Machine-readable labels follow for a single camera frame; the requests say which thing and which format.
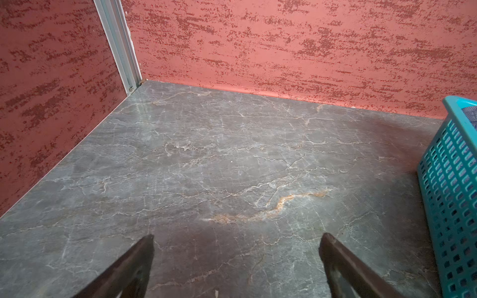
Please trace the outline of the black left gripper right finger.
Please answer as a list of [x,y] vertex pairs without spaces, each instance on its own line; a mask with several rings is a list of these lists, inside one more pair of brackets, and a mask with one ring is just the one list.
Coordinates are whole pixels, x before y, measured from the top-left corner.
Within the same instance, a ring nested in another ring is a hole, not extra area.
[[330,233],[319,246],[333,298],[401,298],[403,295]]

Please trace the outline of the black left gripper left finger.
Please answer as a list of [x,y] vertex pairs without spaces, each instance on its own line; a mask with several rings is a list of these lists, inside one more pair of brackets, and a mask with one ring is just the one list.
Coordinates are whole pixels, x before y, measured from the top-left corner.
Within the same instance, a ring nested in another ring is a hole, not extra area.
[[76,298],[143,298],[154,259],[154,236],[142,237]]

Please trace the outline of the teal plastic basket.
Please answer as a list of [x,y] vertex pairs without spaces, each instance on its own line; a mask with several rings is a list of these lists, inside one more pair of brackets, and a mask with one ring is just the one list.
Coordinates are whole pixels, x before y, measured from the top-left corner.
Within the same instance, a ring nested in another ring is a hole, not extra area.
[[445,298],[477,295],[477,130],[465,115],[476,101],[443,99],[447,117],[417,167]]

